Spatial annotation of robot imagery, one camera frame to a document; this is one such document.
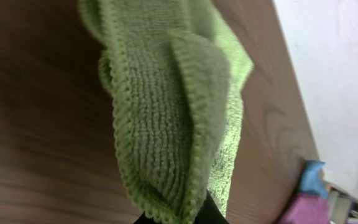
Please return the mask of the green microfiber cloth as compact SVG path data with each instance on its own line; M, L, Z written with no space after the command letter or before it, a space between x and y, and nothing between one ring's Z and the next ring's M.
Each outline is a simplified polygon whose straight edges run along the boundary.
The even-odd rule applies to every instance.
M80 0L103 46L116 157L129 198L157 223L224 217L253 62L211 0Z

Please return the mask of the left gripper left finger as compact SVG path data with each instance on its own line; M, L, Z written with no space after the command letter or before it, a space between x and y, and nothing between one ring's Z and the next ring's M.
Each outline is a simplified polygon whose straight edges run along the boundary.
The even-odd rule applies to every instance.
M145 215L145 212L134 222L134 224L154 224L154 220L152 218L148 218Z

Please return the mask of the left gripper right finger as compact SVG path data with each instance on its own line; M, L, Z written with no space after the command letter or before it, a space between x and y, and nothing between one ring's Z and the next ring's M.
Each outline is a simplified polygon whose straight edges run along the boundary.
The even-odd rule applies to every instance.
M195 218L194 224L229 224L209 192L207 192L206 199Z

